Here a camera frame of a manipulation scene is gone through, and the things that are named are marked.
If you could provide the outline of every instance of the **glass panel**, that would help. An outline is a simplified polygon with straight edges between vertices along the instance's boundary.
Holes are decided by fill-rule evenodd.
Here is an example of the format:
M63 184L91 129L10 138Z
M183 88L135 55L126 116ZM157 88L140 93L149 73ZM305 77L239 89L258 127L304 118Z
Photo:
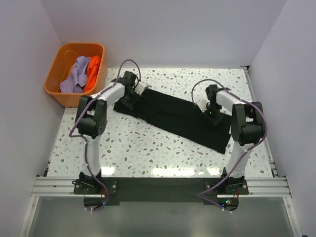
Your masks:
M122 202L84 210L80 197L41 197L29 237L293 237L282 198L240 198L228 212L202 203Z

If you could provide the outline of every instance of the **cable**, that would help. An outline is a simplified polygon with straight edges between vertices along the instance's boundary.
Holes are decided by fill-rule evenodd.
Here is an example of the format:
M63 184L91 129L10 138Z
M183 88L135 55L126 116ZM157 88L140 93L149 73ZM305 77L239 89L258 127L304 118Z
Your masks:
M241 99L239 96L237 96L237 95L231 93L231 92L230 92L227 88L225 88L221 83L219 83L218 81L216 81L216 80L214 80L214 79L203 79L203 80L200 80L198 83L196 83L196 84L193 86L193 88L192 88L192 90L191 90L191 98L192 98L192 102L193 102L193 103L194 103L194 100L193 100L193 91L194 91L194 88L195 88L198 84L200 84L201 82L203 82L203 81L212 81L212 82L217 83L217 84L220 85L228 94L232 95L234 98L236 98L236 99L240 100L241 102L244 102L244 103L249 104L250 106L252 106L252 107L260 114L260 116L262 117L262 119L263 119L263 121L264 121L264 124L265 124L265 128L266 128L266 129L265 129L265 134L263 135L262 139L261 139L258 143L254 144L253 146L251 146L250 148L248 148L248 149L239 157L239 159L237 160L236 164L233 166L233 168L231 169L231 171L228 172L228 174L227 174L220 182L218 182L216 185L214 185L214 186L211 187L210 189L208 189L208 190L206 190L206 191L204 191L204 192L202 192L202 193L200 193L200 194L197 195L199 198L208 200L209 202L211 202L212 204L214 204L215 202L209 200L208 198L201 197L201 195L204 195L204 194L206 194L206 193L208 193L208 192L210 192L210 191L216 189L217 187L219 187L222 183L224 183L224 182L229 178L229 176L233 173L233 171L236 169L236 167L238 166L238 164L240 163L240 161L244 158L244 156L245 156L249 151L251 151L251 150L254 149L255 147L259 146L259 145L266 139L267 134L268 134L268 125L267 125L267 120L266 120L265 116L263 115L263 113L261 112L261 110L260 110L257 106L255 106L255 105L252 104L251 102L248 102L248 101L246 101L246 100L243 100L243 99Z
M69 132L69 136L70 136L71 138L80 137L80 138L82 138L82 139L85 141L85 146L84 146L84 162L85 162L85 164L86 164L86 166L87 166L87 169L88 169L89 173L91 174L91 177L92 177L98 184L100 184L101 187L103 188L103 190L105 190L105 192L106 192L106 200L105 200L104 204L103 204L102 206L99 206L99 207L94 208L92 211L100 210L101 208L103 208L103 207L107 204L107 202L108 202L108 200L109 200L109 190L108 190L108 188L107 188L100 180L98 180L98 179L95 177L95 175L92 173L92 171L91 171L91 169L90 169L90 166L89 166L89 163L88 163L88 157L87 157L88 139L85 138L83 135L73 135L73 132L74 132L75 128L77 128L77 126L78 126L80 120L82 119L82 117L85 115L85 113L86 113L87 110L89 109L90 105L91 105L94 101L96 101L104 92L110 90L111 88L113 88L113 87L116 85L116 83L118 82L118 79L119 79L119 75L120 75L121 69L122 69L123 65L124 65L126 62L128 62L128 61L133 62L133 63L136 65L136 67L137 67L137 69L138 69L138 73L139 73L139 80L141 79L140 68L139 68L138 64L137 64L134 60L132 60L132 59L126 59L125 61L123 61L122 64L120 65L119 69L118 69L118 75L117 75L117 78L116 78L116 80L114 81L113 85L112 85L112 86L108 86L107 88L101 90L101 92L100 92L96 97L94 97L94 98L85 106L83 112L80 114L80 116L78 117L78 119L77 119L77 121L75 122L74 126L72 127L72 129L71 129L70 132Z
M136 85L134 84L132 88L136 88L138 86L139 82L140 82L138 76L136 76L136 79L137 79L137 83L136 83Z

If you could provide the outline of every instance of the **white enclosure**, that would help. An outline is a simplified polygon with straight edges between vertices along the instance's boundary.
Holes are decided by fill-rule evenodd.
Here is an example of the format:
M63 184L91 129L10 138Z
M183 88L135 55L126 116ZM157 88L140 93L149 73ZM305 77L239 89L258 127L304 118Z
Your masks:
M64 108L43 84L58 47L72 41L102 43L110 68L126 58L142 68L250 65L276 167L302 232L316 236L315 9L312 0L2 1L0 236L19 235L52 154Z

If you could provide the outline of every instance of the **lavender cloth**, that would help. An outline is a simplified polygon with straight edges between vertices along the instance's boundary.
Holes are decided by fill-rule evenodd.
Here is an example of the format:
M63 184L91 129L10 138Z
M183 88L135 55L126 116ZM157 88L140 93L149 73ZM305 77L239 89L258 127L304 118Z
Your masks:
M60 83L60 90L63 93L82 93L82 88L87 83L88 77L85 70L90 62L90 58L80 56L76 59L74 68L69 77Z

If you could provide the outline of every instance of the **orange cloth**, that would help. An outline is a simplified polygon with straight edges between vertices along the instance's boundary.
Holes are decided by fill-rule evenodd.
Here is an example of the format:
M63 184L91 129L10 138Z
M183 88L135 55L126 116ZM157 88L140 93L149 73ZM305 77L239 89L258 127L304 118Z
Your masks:
M89 62L89 65L87 67L88 80L87 80L87 83L83 89L84 93L93 89L93 87L97 81L100 63L101 63L101 58L99 56L90 57L90 62Z

